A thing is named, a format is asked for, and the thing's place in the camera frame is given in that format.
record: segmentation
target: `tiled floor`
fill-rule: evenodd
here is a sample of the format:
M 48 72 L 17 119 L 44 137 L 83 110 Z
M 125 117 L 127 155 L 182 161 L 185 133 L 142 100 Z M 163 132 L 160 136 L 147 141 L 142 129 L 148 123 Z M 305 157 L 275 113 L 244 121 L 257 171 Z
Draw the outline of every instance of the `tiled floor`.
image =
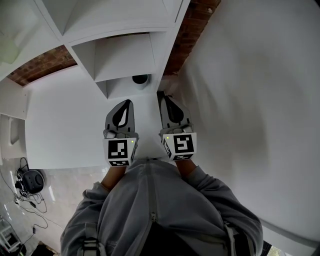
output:
M 14 175 L 18 167 L 18 159 L 3 160 L 3 165 L 0 166 L 5 181 L 13 191 L 11 173 Z M 85 189 L 90 189 L 94 182 L 101 181 L 107 170 L 105 166 L 43 170 L 45 187 L 41 194 L 45 199 L 47 212 L 41 214 L 47 218 L 48 228 L 36 227 L 35 235 L 25 245 L 28 251 L 27 255 L 31 255 L 39 241 L 60 252 L 60 236 L 81 201 L 82 192 Z M 21 202 L 20 205 L 26 209 L 34 209 L 28 202 Z M 45 210 L 44 203 L 42 202 L 38 208 L 43 212 Z M 22 242 L 31 237 L 34 224 L 46 226 L 41 217 L 24 211 L 14 203 L 14 195 L 1 176 L 0 215 L 10 222 Z

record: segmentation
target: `brick wall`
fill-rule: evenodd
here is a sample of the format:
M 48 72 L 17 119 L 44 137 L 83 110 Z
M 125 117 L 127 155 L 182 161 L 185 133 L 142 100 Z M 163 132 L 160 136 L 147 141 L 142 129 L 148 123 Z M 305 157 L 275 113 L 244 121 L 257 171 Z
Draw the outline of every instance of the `brick wall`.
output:
M 191 0 L 174 42 L 164 75 L 177 75 L 221 0 Z
M 59 70 L 77 65 L 74 58 L 62 45 L 51 49 L 13 71 L 8 78 L 21 86 Z

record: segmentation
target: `white shelving unit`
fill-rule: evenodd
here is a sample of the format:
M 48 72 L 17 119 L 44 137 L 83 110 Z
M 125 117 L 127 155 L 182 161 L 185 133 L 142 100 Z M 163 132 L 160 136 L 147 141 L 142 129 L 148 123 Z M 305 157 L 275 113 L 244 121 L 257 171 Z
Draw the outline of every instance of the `white shelving unit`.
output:
M 31 91 L 25 117 L 30 166 L 105 165 L 101 143 L 106 113 L 125 99 L 132 100 L 137 113 L 136 156 L 166 155 L 158 138 L 162 125 L 156 92 L 189 2 L 0 0 L 0 29 L 20 48 L 14 64 L 0 66 L 0 80 L 59 45 L 78 64 L 23 88 Z M 138 90 L 132 76 L 145 74 L 149 83 Z M 18 110 L 11 109 L 11 115 Z
M 0 81 L 34 57 L 62 45 L 27 0 L 0 0 L 0 32 L 19 48 L 12 64 L 0 62 Z
M 156 93 L 190 0 L 30 0 L 108 99 Z M 138 90 L 132 76 L 150 75 Z
M 14 64 L 0 65 L 0 80 L 65 45 L 107 98 L 156 93 L 189 2 L 0 0 L 0 29 L 21 49 Z M 149 83 L 138 90 L 132 76 L 145 74 Z
M 105 32 L 175 27 L 183 0 L 35 0 L 70 43 Z

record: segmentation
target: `white shelf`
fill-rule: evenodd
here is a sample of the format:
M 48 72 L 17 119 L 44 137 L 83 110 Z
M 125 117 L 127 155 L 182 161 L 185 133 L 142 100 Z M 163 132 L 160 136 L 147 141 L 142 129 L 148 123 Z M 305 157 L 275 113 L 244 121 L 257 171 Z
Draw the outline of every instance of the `white shelf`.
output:
M 5 77 L 0 81 L 0 114 L 25 120 L 27 97 L 21 85 Z
M 35 0 L 66 42 L 136 28 L 172 28 L 182 0 Z
M 148 85 L 142 90 L 137 89 L 136 84 L 132 80 L 132 76 L 106 81 L 106 94 L 108 99 L 151 94 L 155 93 L 155 91 L 155 81 L 152 75 Z
M 0 233 L 4 233 L 10 228 L 11 226 L 7 222 L 5 222 L 4 220 L 0 220 Z
M 132 34 L 96 41 L 95 82 L 151 74 L 155 68 L 149 34 Z
M 19 48 L 19 55 L 12 64 L 0 63 L 0 81 L 36 56 L 61 45 L 42 26 L 25 0 L 0 1 L 0 31 Z

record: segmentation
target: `gray hoodie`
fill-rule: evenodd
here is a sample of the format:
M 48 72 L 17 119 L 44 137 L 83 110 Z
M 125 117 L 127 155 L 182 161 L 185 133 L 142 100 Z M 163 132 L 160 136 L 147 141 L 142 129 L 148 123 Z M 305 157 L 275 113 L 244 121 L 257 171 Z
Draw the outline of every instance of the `gray hoodie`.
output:
M 183 180 L 174 165 L 148 159 L 135 161 L 112 191 L 96 182 L 83 192 L 61 236 L 61 255 L 77 255 L 91 223 L 107 255 L 139 255 L 153 222 L 174 232 L 198 255 L 228 255 L 224 222 L 244 232 L 254 255 L 262 251 L 259 219 L 222 181 L 199 166 Z

